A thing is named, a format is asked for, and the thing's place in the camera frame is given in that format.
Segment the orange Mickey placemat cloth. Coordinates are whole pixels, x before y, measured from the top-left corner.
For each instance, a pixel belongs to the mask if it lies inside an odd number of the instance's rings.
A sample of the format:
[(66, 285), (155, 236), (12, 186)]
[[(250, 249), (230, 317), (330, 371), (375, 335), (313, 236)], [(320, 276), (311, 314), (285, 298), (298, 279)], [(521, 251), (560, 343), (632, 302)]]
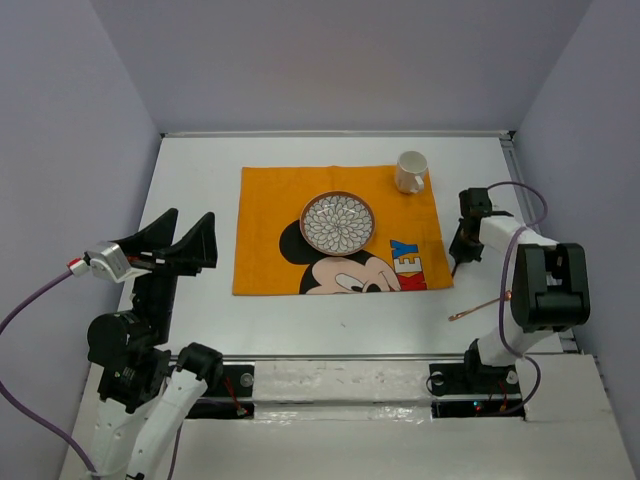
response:
[[(403, 194), (394, 176), (392, 165), (244, 168), (234, 294), (326, 295), (452, 287), (431, 189)], [(300, 216), (306, 205), (334, 191), (357, 195), (373, 211), (373, 238), (353, 255), (324, 254), (302, 234)]]

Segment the copper fork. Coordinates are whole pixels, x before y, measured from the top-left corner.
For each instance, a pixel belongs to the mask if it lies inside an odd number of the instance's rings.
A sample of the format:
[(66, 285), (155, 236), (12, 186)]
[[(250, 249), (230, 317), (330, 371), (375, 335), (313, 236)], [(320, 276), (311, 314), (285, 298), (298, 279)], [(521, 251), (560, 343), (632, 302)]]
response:
[(484, 309), (486, 307), (489, 307), (489, 306), (491, 306), (493, 304), (499, 303), (501, 300), (508, 302), (508, 301), (511, 300), (511, 297), (512, 297), (512, 292), (510, 290), (507, 290), (506, 293), (502, 297), (492, 299), (492, 300), (484, 302), (484, 303), (482, 303), (480, 305), (477, 305), (477, 306), (474, 306), (474, 307), (469, 308), (467, 310), (464, 310), (464, 311), (458, 312), (456, 314), (453, 314), (453, 315), (448, 317), (448, 320), (450, 322), (454, 322), (454, 321), (459, 320), (461, 318), (464, 318), (464, 317), (466, 317), (468, 315), (471, 315), (471, 314), (473, 314), (473, 313), (475, 313), (475, 312), (477, 312), (479, 310), (482, 310), (482, 309)]

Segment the white ceramic mug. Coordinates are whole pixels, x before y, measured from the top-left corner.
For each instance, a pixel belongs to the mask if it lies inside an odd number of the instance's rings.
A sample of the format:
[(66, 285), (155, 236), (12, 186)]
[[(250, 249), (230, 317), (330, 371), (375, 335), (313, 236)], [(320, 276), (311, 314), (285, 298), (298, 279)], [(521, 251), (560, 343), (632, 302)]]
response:
[(425, 188), (427, 159), (417, 151), (403, 152), (396, 163), (395, 185), (404, 194), (418, 194)]

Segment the floral brown rimmed plate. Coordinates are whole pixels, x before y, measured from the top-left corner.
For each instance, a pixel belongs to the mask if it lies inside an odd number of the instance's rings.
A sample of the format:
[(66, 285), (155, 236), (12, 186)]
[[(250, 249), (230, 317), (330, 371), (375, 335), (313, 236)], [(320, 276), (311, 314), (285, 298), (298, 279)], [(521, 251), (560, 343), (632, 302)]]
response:
[(363, 250), (376, 228), (367, 202), (345, 191), (329, 191), (311, 199), (299, 222), (310, 246), (329, 256), (348, 256)]

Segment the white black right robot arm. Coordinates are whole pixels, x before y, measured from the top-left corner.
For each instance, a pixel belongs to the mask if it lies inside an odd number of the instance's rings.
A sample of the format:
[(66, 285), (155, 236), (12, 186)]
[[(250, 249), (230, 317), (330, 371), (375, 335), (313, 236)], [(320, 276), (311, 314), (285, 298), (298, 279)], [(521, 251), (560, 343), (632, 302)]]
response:
[(586, 253), (578, 243), (538, 234), (494, 208), (488, 187), (459, 193), (460, 218), (449, 247), (456, 267), (479, 262), (489, 247), (504, 255), (498, 326), (474, 340), (460, 368), (462, 384), (482, 392), (541, 340), (589, 319)]

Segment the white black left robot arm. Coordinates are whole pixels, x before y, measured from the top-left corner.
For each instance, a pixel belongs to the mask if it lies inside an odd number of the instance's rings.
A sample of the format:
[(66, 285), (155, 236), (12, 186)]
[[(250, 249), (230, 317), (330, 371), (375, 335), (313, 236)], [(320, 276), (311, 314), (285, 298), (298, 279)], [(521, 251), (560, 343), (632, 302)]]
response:
[(94, 276), (133, 283), (130, 309), (96, 317), (87, 331), (88, 359), (103, 369), (90, 453), (99, 479), (151, 478), (191, 407), (221, 383), (220, 352), (191, 343), (172, 363), (163, 347), (179, 277), (215, 268), (218, 258), (214, 214), (205, 213), (175, 241), (177, 217), (170, 208), (83, 257)]

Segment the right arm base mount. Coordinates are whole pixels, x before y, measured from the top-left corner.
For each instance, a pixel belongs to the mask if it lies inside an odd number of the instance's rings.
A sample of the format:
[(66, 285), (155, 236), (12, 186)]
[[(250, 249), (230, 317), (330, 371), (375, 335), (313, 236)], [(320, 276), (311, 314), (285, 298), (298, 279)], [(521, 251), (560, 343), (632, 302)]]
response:
[(470, 373), (462, 362), (433, 363), (425, 387), (434, 419), (524, 417), (523, 394), (514, 365)]

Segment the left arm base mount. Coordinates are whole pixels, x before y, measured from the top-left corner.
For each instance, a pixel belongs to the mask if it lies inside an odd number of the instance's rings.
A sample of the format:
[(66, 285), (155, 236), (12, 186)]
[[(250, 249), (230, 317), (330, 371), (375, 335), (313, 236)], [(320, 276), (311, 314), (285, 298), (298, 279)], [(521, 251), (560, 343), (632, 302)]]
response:
[(255, 364), (224, 365), (218, 384), (196, 401), (187, 414), (190, 420), (244, 420), (254, 415)]

